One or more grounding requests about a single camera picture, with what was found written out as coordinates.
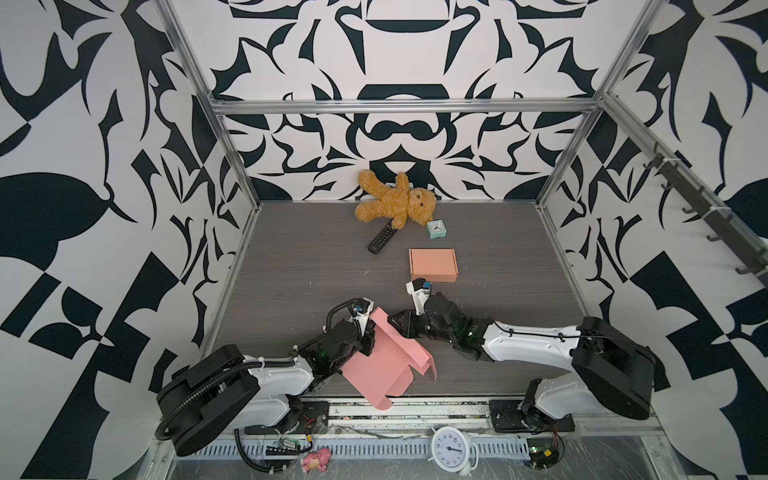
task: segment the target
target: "teddy bear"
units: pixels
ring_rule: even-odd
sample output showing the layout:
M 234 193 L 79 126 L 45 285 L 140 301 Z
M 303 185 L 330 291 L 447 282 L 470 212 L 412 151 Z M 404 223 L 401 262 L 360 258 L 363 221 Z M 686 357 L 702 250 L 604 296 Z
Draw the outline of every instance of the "teddy bear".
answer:
M 331 451 L 327 447 L 322 447 L 317 452 L 312 452 L 301 461 L 301 469 L 304 473 L 317 468 L 321 472 L 326 470 L 328 461 L 331 458 Z
M 360 187 L 378 200 L 364 202 L 355 209 L 357 220 L 369 222 L 379 217 L 392 219 L 392 228 L 400 230 L 410 217 L 420 225 L 432 221 L 437 200 L 425 188 L 409 189 L 408 176 L 403 172 L 395 177 L 395 188 L 387 187 L 371 170 L 363 170 L 357 179 Z

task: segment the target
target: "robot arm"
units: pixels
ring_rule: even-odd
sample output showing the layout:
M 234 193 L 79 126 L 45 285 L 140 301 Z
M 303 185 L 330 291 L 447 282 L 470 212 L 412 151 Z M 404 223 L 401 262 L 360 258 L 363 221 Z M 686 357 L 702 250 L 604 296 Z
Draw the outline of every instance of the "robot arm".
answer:
M 522 360 L 568 371 L 529 385 L 519 410 L 530 429 L 545 429 L 577 412 L 608 409 L 630 419 L 650 415 L 654 354 L 602 319 L 586 317 L 580 326 L 561 328 L 513 326 L 464 315 L 441 293 L 430 296 L 424 279 L 409 282 L 406 290 L 415 301 L 413 292 L 421 292 L 422 308 L 416 304 L 416 310 L 389 317 L 404 337 L 451 343 L 470 360 Z
M 470 360 L 524 360 L 557 366 L 568 373 L 536 379 L 518 407 L 529 431 L 542 431 L 574 412 L 609 409 L 631 419 L 646 419 L 654 377 L 654 356 L 601 319 L 580 326 L 534 328 L 466 316 L 441 293 L 431 295 L 424 279 L 406 290 L 414 310 L 389 317 L 405 338 L 451 343 Z M 349 321 L 331 325 L 347 308 Z M 373 302 L 356 298 L 334 307 L 324 333 L 285 359 L 243 356 L 224 346 L 181 373 L 157 395 L 163 414 L 155 436 L 172 439 L 179 456 L 192 454 L 225 429 L 250 425 L 287 432 L 303 414 L 298 396 L 322 387 L 356 352 L 369 356 L 374 346 Z M 263 468 L 247 459 L 253 468 Z
M 331 327 L 334 313 L 347 308 L 349 321 Z M 181 373 L 157 394 L 163 421 L 155 437 L 172 439 L 179 456 L 190 455 L 224 430 L 251 425 L 293 428 L 302 414 L 299 395 L 314 392 L 356 352 L 369 356 L 374 325 L 373 302 L 351 299 L 327 316 L 325 333 L 285 359 L 244 356 L 234 345 L 216 352 Z

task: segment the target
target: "black mounting plate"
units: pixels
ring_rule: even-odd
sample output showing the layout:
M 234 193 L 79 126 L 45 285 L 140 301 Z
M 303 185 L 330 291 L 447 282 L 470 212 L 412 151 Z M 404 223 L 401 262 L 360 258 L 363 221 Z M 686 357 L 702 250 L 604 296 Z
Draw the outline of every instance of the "black mounting plate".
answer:
M 491 400 L 488 407 L 491 410 L 493 429 L 499 433 L 528 433 L 531 429 L 522 421 L 520 410 L 521 400 Z M 553 426 L 558 432 L 573 432 L 576 429 L 573 417 L 570 415 L 558 420 L 554 425 L 546 425 L 543 432 L 551 432 Z

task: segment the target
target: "clock face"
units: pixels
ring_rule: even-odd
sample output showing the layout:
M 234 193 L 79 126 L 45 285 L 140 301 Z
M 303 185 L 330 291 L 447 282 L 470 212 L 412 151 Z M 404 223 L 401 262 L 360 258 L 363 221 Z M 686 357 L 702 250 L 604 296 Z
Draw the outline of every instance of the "clock face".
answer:
M 466 446 L 456 431 L 438 432 L 435 437 L 435 460 L 446 468 L 456 468 L 467 456 Z

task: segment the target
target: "teddy bear head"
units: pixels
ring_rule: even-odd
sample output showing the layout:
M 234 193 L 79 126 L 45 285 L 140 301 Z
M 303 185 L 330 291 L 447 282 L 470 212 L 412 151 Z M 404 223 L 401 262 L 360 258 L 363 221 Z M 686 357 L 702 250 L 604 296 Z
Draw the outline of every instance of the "teddy bear head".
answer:
M 420 225 L 432 221 L 437 199 L 435 194 L 425 188 L 414 188 L 409 193 L 408 216 Z

